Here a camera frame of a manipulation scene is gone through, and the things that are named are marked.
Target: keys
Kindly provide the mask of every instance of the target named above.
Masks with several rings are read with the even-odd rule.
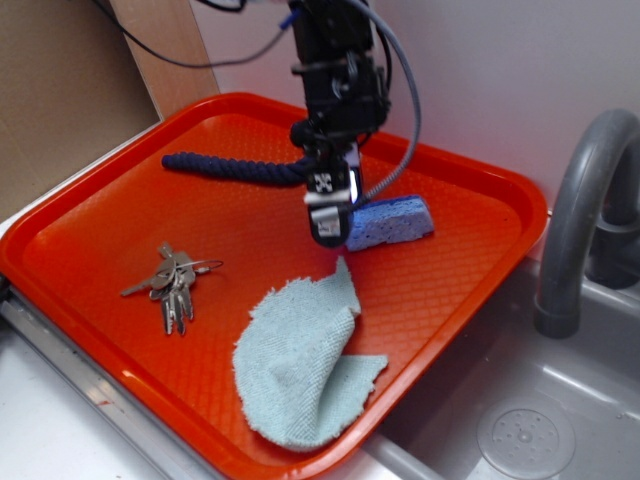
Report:
[[[193,320],[193,303],[190,288],[196,281],[197,274],[210,272],[222,266],[220,260],[199,260],[194,262],[186,252],[174,252],[164,242],[158,252],[164,260],[155,274],[133,287],[123,290],[120,295],[126,297],[136,292],[151,288],[149,298],[160,301],[164,331],[171,335],[174,326],[180,335],[186,332],[185,319]]]

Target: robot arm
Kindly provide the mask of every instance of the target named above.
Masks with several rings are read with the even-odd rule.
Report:
[[[376,132],[389,111],[384,72],[374,65],[369,20],[345,2],[292,0],[308,118],[291,128],[291,141],[315,159],[305,203],[313,238],[337,247],[348,238],[351,213],[341,208],[362,193],[358,138]]]

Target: tray rim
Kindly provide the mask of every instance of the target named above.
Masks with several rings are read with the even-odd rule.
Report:
[[[43,289],[43,286],[38,285],[36,280],[29,278],[25,272],[21,271],[20,262],[15,259],[21,258],[21,253],[27,242],[21,242],[20,240],[33,238],[46,225],[60,218],[74,206],[117,179],[136,164],[144,161],[148,156],[145,152],[156,151],[166,141],[167,136],[173,138],[172,135],[178,135],[195,124],[219,114],[238,113],[264,121],[265,114],[257,114],[257,112],[263,112],[264,109],[271,113],[277,113],[277,115],[274,114],[269,117],[270,123],[286,126],[287,128],[293,121],[305,116],[305,112],[297,107],[252,94],[232,93],[203,99],[173,115],[165,122],[158,124],[136,141],[124,146],[124,148],[115,152],[113,156],[96,165],[18,218],[0,239],[0,271],[45,314],[50,315],[51,312],[59,314],[65,317],[67,321],[71,321],[71,325],[73,325],[74,312],[72,309],[58,305],[47,293],[47,288]],[[395,152],[404,148],[406,144],[407,140],[405,139],[387,133],[379,133],[371,139],[364,149],[364,153],[375,150],[376,156],[385,156],[385,153]],[[130,153],[133,151],[138,153],[137,160]],[[260,475],[260,478],[310,478],[345,461],[350,456],[350,453],[362,444],[367,434],[373,431],[386,413],[402,398],[404,392],[417,381],[419,376],[437,358],[438,354],[455,338],[457,332],[466,325],[490,294],[526,256],[530,247],[533,246],[544,231],[547,223],[546,201],[539,189],[529,179],[500,167],[423,144],[418,147],[418,152],[430,158],[431,164],[428,166],[428,170],[436,172],[438,174],[436,178],[439,180],[473,190],[509,205],[520,218],[522,225],[521,235],[503,257],[494,264],[490,272],[479,282],[471,294],[443,323],[433,337],[400,371],[386,390],[367,407],[365,413],[338,440],[319,450],[319,455],[285,467],[247,464],[244,465],[244,468],[242,465],[235,465],[234,462],[227,463],[225,468],[221,468],[218,463],[205,456],[216,468],[221,469],[226,474],[237,476],[237,478],[258,478],[258,474],[263,474]],[[422,170],[422,168],[417,168],[414,165],[409,168],[418,171]],[[477,176],[481,176],[483,179],[480,188],[473,183],[473,179]],[[71,330],[72,332],[67,332],[67,334],[82,346],[84,345],[83,338],[92,337],[90,338],[90,343],[96,341],[95,332],[83,331],[86,328],[82,326],[78,325],[77,328],[72,328]],[[123,368],[126,366],[119,352],[113,352],[108,359],[103,360],[108,360],[109,365],[116,366],[116,368],[118,366]],[[122,376],[118,378],[118,381],[125,388],[130,385],[130,382]],[[166,403],[166,401],[163,403],[162,399],[159,399],[159,404],[163,405],[161,410],[172,410],[171,405]],[[198,431],[199,435],[202,436],[202,425],[193,425],[191,418],[182,418],[178,423],[184,426],[185,430],[194,431],[194,433]],[[228,443],[228,440],[217,440],[221,442],[218,449],[220,453],[226,451],[228,454],[229,445],[226,447],[224,445]],[[265,469],[269,470],[268,476],[264,475]]]

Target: gray cable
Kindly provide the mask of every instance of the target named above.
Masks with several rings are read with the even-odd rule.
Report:
[[[363,15],[369,18],[376,27],[387,37],[387,40],[393,47],[393,50],[396,52],[398,56],[398,60],[400,61],[400,65],[402,66],[402,70],[404,71],[404,75],[407,79],[407,84],[409,86],[409,92],[411,93],[411,101],[413,104],[413,115],[414,115],[414,125],[413,132],[411,134],[411,138],[409,141],[409,146],[402,157],[402,160],[398,164],[398,166],[393,170],[387,177],[382,179],[377,185],[372,187],[368,192],[366,192],[355,204],[352,205],[351,210],[357,210],[365,203],[371,201],[374,197],[376,197],[380,192],[382,192],[385,188],[391,185],[393,182],[397,180],[397,178],[404,172],[407,168],[413,155],[415,153],[416,147],[418,146],[418,139],[420,137],[420,128],[422,126],[422,113],[420,110],[420,98],[418,95],[418,87],[416,85],[415,78],[413,77],[413,71],[411,70],[411,66],[409,65],[409,60],[400,45],[400,41],[396,37],[393,30],[386,24],[380,16],[371,10],[368,6],[362,3],[360,0],[342,0],[345,3],[348,3],[356,10],[360,11]]]

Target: navy blue rope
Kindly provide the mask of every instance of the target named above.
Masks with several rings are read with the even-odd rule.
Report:
[[[311,157],[303,157],[293,163],[267,163],[181,152],[162,157],[162,166],[170,170],[195,172],[216,178],[294,186],[307,181],[307,168],[314,161]]]

